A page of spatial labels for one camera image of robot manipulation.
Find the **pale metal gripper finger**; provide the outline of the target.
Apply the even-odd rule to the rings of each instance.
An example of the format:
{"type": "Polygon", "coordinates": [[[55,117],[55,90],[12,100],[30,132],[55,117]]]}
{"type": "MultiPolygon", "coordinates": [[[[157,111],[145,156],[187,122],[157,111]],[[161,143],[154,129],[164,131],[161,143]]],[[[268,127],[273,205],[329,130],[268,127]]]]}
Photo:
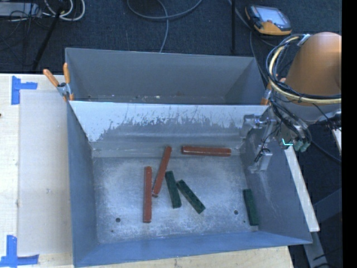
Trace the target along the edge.
{"type": "Polygon", "coordinates": [[[258,114],[247,114],[243,117],[243,123],[239,129],[240,145],[243,149],[245,145],[256,144],[264,129],[264,124],[258,114]]]}
{"type": "Polygon", "coordinates": [[[250,173],[256,174],[268,169],[272,153],[270,149],[261,149],[253,160],[253,163],[248,167],[250,173]]]}

